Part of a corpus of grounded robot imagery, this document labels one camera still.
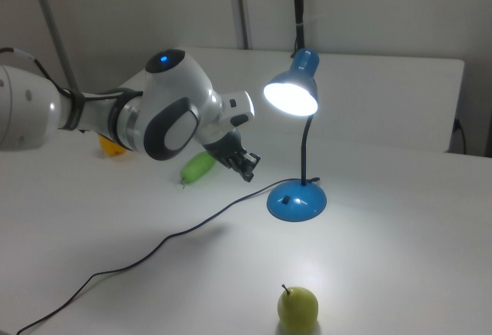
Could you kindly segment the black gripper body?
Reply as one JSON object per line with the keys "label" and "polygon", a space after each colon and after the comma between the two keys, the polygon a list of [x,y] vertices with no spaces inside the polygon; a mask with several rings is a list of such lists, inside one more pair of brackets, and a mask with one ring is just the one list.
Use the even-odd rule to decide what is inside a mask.
{"label": "black gripper body", "polygon": [[242,170],[246,150],[241,143],[241,134],[234,129],[216,142],[205,144],[204,149],[226,168]]}

